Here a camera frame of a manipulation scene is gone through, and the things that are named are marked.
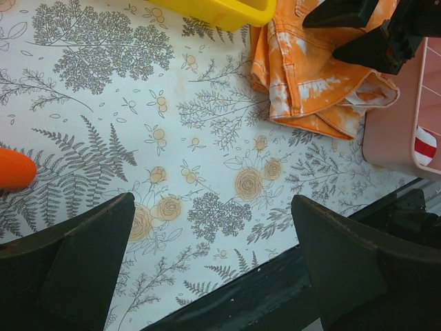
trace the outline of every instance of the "table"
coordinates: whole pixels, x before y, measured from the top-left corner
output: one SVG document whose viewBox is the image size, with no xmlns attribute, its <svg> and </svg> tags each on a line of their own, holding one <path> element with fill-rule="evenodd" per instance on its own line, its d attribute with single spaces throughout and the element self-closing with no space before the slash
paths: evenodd
<svg viewBox="0 0 441 331">
<path fill-rule="evenodd" d="M 0 140 L 39 167 L 0 200 L 1 241 L 133 193 L 106 330 L 140 330 L 296 245 L 294 194 L 348 215 L 412 180 L 363 160 L 362 126 L 343 142 L 266 121 L 248 38 L 149 1 L 0 4 Z"/>
</svg>

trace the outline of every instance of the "red and white striped object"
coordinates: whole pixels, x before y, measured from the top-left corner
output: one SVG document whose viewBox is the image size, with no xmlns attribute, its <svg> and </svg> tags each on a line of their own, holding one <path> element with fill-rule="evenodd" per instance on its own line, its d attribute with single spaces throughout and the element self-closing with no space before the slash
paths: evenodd
<svg viewBox="0 0 441 331">
<path fill-rule="evenodd" d="M 425 129 L 418 126 L 415 135 L 415 158 L 418 163 L 427 166 L 432 162 L 436 153 L 436 138 Z"/>
</svg>

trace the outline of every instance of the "pink plastic bin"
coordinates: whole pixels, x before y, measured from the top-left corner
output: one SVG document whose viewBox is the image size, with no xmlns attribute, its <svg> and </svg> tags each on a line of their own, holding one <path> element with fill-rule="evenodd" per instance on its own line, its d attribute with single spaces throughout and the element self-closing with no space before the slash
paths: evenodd
<svg viewBox="0 0 441 331">
<path fill-rule="evenodd" d="M 429 38 L 419 47 L 398 76 L 390 77 L 400 88 L 398 101 L 367 115 L 363 154 L 378 166 L 441 181 L 441 39 Z M 413 153 L 416 127 L 432 131 L 437 152 L 428 166 Z"/>
</svg>

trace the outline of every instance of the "rounded orange tip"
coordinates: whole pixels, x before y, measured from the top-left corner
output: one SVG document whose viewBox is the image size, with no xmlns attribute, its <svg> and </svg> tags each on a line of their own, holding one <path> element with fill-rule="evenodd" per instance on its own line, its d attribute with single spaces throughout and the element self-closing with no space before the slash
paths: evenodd
<svg viewBox="0 0 441 331">
<path fill-rule="evenodd" d="M 0 148 L 0 188 L 25 188 L 36 175 L 37 167 L 31 158 L 14 150 Z"/>
</svg>

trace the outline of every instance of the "yellow flower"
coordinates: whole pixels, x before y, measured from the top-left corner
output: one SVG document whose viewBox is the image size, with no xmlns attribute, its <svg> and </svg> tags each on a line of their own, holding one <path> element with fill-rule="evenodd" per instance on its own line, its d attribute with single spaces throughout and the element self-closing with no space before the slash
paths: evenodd
<svg viewBox="0 0 441 331">
<path fill-rule="evenodd" d="M 133 218 L 132 230 L 130 230 L 129 242 L 134 243 L 144 239 L 151 229 L 152 215 L 150 214 L 150 210 L 144 205 L 136 203 L 135 216 Z"/>
<path fill-rule="evenodd" d="M 153 184 L 160 183 L 165 180 L 165 169 L 163 167 L 154 167 L 150 172 L 150 181 Z"/>
<path fill-rule="evenodd" d="M 265 164 L 263 172 L 266 179 L 275 181 L 282 173 L 282 163 L 279 160 L 271 159 Z"/>
<path fill-rule="evenodd" d="M 0 12 L 5 12 L 13 7 L 15 0 L 0 0 Z"/>
<path fill-rule="evenodd" d="M 245 169 L 236 177 L 236 192 L 244 200 L 256 198 L 262 190 L 262 177 L 256 169 Z"/>
<path fill-rule="evenodd" d="M 258 151 L 264 150 L 267 147 L 267 137 L 259 136 L 256 140 L 256 149 Z"/>
<path fill-rule="evenodd" d="M 157 206 L 158 218 L 173 221 L 181 214 L 181 201 L 168 197 L 161 199 Z"/>
</svg>

